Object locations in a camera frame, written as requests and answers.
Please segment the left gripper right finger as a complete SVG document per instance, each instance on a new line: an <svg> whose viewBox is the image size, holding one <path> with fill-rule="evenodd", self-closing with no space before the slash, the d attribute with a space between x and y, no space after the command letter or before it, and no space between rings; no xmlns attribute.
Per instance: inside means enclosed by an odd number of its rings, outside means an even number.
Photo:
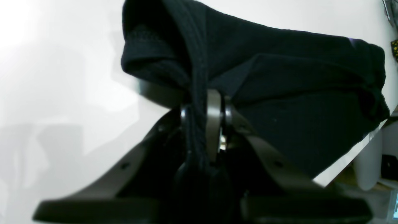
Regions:
<svg viewBox="0 0 398 224"><path fill-rule="evenodd" d="M223 168L242 224L366 224L367 202L320 187L297 169L232 105L207 91L206 153Z"/></svg>

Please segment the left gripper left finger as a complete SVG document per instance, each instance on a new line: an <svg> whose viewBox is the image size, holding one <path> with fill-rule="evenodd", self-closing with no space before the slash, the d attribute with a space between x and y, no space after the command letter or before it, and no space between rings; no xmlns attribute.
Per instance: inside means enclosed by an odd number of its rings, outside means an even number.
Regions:
<svg viewBox="0 0 398 224"><path fill-rule="evenodd" d="M143 140L99 179L43 200L33 220L53 224L161 224L174 177L185 160L186 109L162 116Z"/></svg>

